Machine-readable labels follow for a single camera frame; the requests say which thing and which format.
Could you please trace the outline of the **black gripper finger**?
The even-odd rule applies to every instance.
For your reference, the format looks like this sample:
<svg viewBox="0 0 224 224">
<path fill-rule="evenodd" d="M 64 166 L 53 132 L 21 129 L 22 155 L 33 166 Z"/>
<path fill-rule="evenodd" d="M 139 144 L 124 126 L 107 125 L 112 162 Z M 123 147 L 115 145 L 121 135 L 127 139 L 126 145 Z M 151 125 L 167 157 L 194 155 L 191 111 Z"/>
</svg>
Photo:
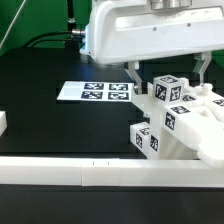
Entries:
<svg viewBox="0 0 224 224">
<path fill-rule="evenodd" d="M 147 83 L 142 80 L 137 71 L 139 70 L 139 62 L 126 62 L 125 71 L 134 82 L 134 92 L 137 95 L 147 93 Z"/>
<path fill-rule="evenodd" d="M 207 70 L 212 59 L 211 52 L 207 51 L 207 52 L 196 53 L 194 55 L 194 58 L 196 60 L 196 64 L 193 69 L 193 72 L 199 75 L 200 84 L 203 85 L 204 73 Z"/>
</svg>

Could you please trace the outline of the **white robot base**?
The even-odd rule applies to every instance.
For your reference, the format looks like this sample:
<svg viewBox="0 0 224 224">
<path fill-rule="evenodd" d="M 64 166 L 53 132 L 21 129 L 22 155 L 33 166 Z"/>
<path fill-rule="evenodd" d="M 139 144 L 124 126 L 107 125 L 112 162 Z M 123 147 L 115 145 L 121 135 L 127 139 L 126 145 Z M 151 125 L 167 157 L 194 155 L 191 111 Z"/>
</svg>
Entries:
<svg viewBox="0 0 224 224">
<path fill-rule="evenodd" d="M 83 38 L 83 46 L 80 49 L 80 53 L 83 55 L 89 55 L 90 47 L 91 47 L 91 26 L 87 25 L 85 27 L 85 37 Z"/>
</svg>

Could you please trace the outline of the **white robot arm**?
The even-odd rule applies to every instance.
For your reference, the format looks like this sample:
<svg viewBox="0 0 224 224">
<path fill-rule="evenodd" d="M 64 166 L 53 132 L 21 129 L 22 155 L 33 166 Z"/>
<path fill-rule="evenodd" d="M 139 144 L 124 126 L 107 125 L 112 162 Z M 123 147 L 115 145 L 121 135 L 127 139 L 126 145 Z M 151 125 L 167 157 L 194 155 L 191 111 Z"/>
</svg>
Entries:
<svg viewBox="0 0 224 224">
<path fill-rule="evenodd" d="M 99 64 L 125 63 L 139 94 L 142 60 L 193 54 L 202 75 L 224 49 L 224 0 L 94 0 L 85 49 Z"/>
</svg>

